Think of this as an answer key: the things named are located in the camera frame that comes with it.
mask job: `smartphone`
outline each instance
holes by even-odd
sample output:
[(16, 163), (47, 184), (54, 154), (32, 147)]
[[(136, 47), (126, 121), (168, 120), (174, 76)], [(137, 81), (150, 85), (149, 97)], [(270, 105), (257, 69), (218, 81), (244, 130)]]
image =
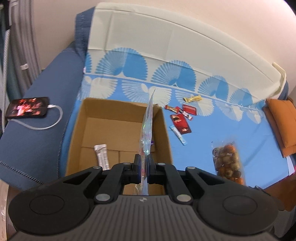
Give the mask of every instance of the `smartphone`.
[(48, 97), (16, 99), (11, 101), (6, 111), (7, 119), (17, 118), (40, 118), (45, 117)]

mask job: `red packet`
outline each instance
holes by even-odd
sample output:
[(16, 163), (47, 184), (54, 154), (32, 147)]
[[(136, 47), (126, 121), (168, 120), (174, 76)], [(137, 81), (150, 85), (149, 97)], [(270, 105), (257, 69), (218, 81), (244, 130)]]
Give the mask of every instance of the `red packet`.
[(184, 104), (182, 105), (182, 109), (189, 114), (196, 115), (196, 108), (193, 106)]
[(181, 135), (191, 133), (191, 129), (183, 114), (171, 115), (170, 118)]

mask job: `clear plastic snack package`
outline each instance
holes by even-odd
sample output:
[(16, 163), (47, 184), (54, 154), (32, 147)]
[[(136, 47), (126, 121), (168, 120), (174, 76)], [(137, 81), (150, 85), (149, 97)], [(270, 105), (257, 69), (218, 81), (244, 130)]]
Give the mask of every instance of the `clear plastic snack package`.
[(150, 97), (140, 133), (139, 154), (141, 155), (141, 183), (135, 186), (135, 195), (148, 195), (146, 157), (150, 154), (152, 140), (153, 94)]
[(212, 143), (212, 154), (218, 176), (246, 185), (244, 168), (234, 141)]

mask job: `cardboard box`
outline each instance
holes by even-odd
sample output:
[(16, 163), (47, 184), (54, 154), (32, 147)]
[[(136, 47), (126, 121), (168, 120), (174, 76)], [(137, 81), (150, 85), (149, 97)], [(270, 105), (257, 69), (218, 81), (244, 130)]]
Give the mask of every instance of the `cardboard box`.
[[(110, 168), (133, 162), (139, 152), (140, 131), (147, 104), (86, 98), (83, 100), (72, 134), (66, 175), (97, 166), (95, 145), (107, 144)], [(155, 162), (172, 163), (170, 143), (162, 108), (153, 107), (151, 152)], [(134, 184), (124, 194), (133, 194)], [(149, 185), (150, 195), (164, 194), (160, 185)]]

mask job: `orange pillow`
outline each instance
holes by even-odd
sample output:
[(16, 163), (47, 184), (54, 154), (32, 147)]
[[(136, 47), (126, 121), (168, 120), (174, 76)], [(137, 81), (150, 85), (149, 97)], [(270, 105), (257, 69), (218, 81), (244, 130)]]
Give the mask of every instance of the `orange pillow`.
[(266, 118), (274, 132), (274, 135), (276, 136), (276, 140), (279, 144), (279, 148), (281, 150), (281, 154), (283, 157), (286, 157), (286, 156), (289, 156), (289, 155), (292, 155), (294, 153), (296, 153), (296, 145), (293, 145), (293, 146), (290, 146), (290, 147), (285, 147), (284, 146), (284, 143), (283, 143), (283, 140), (281, 138), (281, 134), (279, 132), (279, 129), (277, 127), (277, 124), (276, 124), (276, 121), (270, 111), (270, 109), (268, 107), (263, 107), (263, 111), (266, 115)]
[(296, 109), (289, 100), (267, 99), (285, 147), (296, 145)]

